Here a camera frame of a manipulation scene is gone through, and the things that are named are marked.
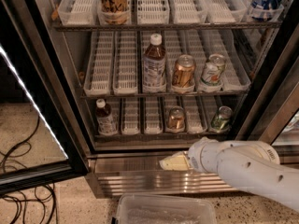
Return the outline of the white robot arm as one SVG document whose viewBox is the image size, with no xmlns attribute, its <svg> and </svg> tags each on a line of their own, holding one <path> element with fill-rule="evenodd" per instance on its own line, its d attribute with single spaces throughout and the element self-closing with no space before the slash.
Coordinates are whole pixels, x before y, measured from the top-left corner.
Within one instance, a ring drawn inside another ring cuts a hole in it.
<svg viewBox="0 0 299 224">
<path fill-rule="evenodd" d="M 263 196 L 299 211 L 299 170 L 284 166 L 262 141 L 217 141 L 207 137 L 188 151 L 160 160 L 169 171 L 215 174 L 229 186 Z"/>
</svg>

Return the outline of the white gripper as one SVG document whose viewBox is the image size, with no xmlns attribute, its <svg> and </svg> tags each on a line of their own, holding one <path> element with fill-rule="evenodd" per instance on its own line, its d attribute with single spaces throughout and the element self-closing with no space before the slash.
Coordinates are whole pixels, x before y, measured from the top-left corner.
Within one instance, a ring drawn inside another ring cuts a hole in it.
<svg viewBox="0 0 299 224">
<path fill-rule="evenodd" d="M 187 156 L 184 152 L 177 152 L 160 160 L 160 166 L 168 171 L 187 171 L 192 167 L 199 173 L 216 173 L 219 144 L 217 140 L 203 137 L 189 148 Z"/>
</svg>

